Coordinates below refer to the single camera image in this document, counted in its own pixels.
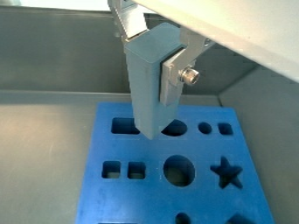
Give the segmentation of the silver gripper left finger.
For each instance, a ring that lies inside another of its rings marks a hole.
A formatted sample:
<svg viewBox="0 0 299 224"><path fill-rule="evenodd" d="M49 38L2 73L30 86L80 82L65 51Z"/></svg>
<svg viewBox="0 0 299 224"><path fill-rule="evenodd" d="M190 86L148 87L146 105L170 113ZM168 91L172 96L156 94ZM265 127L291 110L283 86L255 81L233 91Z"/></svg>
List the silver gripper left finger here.
<svg viewBox="0 0 299 224"><path fill-rule="evenodd" d="M133 0L106 0L120 37L129 42L148 31L141 7Z"/></svg>

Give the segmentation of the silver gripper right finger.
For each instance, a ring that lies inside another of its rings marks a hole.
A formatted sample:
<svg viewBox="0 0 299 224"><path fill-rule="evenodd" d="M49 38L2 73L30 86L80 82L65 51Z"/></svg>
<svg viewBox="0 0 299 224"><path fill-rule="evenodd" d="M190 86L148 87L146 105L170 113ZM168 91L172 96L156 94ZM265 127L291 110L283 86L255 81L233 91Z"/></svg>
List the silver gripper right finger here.
<svg viewBox="0 0 299 224"><path fill-rule="evenodd" d="M185 27L180 28L181 49L162 62L160 102L173 104L181 95L182 85L192 86L200 72L193 68L197 57L214 45L214 42Z"/></svg>

